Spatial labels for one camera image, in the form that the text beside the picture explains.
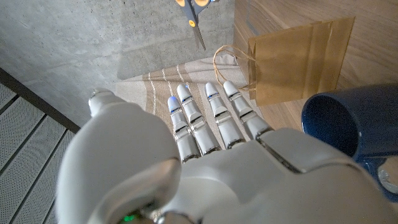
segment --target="concrete wall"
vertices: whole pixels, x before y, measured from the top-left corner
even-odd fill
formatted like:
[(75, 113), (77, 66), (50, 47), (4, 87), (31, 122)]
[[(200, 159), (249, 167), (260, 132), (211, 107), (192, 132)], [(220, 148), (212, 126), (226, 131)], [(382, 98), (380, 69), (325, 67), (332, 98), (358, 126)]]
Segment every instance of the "concrete wall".
[(199, 16), (206, 51), (174, 0), (0, 2), (0, 67), (77, 125), (92, 88), (212, 56), (233, 42), (234, 0)]

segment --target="scissors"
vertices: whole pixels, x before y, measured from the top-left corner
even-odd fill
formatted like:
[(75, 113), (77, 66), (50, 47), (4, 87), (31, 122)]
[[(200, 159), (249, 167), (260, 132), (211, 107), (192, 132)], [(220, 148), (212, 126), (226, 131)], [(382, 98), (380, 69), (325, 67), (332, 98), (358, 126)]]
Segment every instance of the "scissors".
[(188, 18), (188, 22), (193, 29), (193, 33), (195, 34), (195, 41), (197, 43), (197, 47), (199, 48), (199, 42), (203, 47), (203, 50), (206, 50), (205, 43), (200, 34), (200, 30), (198, 27), (198, 15), (199, 12), (204, 10), (207, 5), (209, 5), (210, 0), (175, 0), (184, 11), (185, 15)]

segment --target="blue mug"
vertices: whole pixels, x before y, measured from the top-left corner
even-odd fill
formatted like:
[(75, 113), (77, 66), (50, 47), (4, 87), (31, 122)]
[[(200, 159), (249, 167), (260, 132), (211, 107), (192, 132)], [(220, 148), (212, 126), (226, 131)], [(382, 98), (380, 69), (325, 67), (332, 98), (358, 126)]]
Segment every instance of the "blue mug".
[(398, 202), (398, 188), (388, 190), (378, 171), (388, 157), (398, 155), (398, 84), (316, 94), (304, 104), (302, 126), (304, 133), (361, 164), (384, 195)]

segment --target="rope handle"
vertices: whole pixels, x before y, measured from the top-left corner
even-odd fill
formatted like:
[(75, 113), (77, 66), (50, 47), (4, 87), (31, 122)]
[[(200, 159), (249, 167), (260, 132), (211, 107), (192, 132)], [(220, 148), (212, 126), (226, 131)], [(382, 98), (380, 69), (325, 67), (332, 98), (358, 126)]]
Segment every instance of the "rope handle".
[[(231, 47), (231, 48), (233, 48), (233, 49), (238, 50), (239, 52), (241, 52), (241, 53), (244, 55), (244, 57), (240, 57), (240, 56), (236, 55), (234, 52), (232, 52), (232, 51), (230, 51), (230, 50), (226, 50), (226, 48), (228, 48), (228, 47)], [(225, 81), (228, 81), (228, 80), (223, 76), (223, 74), (221, 74), (221, 72), (218, 70), (217, 64), (216, 64), (216, 56), (217, 56), (218, 53), (220, 53), (220, 52), (222, 52), (222, 51), (225, 51), (225, 52), (229, 53), (230, 55), (235, 56), (235, 57), (240, 58), (240, 59), (256, 61), (256, 59), (250, 57), (250, 55), (248, 55), (248, 54), (246, 54), (245, 52), (243, 52), (243, 50), (241, 50), (241, 49), (239, 49), (239, 48), (237, 48), (237, 47), (235, 47), (235, 46), (233, 46), (233, 45), (223, 45), (223, 46), (221, 46), (221, 47), (216, 51), (216, 53), (214, 54), (214, 57), (213, 57), (214, 72), (215, 72), (215, 75), (216, 75), (217, 82), (218, 82), (218, 84), (220, 84), (221, 86), (223, 86), (223, 84), (222, 84), (222, 82), (220, 81), (220, 76), (221, 76)], [(239, 87), (238, 89), (239, 89), (239, 90), (247, 91), (247, 90), (248, 90), (248, 86), (245, 85), (245, 86)]]

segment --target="table surface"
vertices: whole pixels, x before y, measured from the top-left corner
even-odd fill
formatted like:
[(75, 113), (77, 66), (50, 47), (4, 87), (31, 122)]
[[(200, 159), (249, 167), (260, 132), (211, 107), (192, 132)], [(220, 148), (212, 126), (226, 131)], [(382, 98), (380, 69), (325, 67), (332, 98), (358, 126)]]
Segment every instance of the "table surface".
[[(302, 131), (301, 110), (307, 99), (295, 100), (274, 105), (260, 106), (260, 110), (264, 119), (274, 129), (292, 128)], [(398, 184), (398, 157), (387, 160), (382, 166), (388, 171), (390, 181)], [(398, 211), (398, 203), (391, 203), (396, 211)]]
[[(397, 1), (235, 1), (234, 45), (247, 50), (250, 37), (353, 16), (337, 89), (398, 82)], [(239, 64), (247, 78), (247, 62)]]

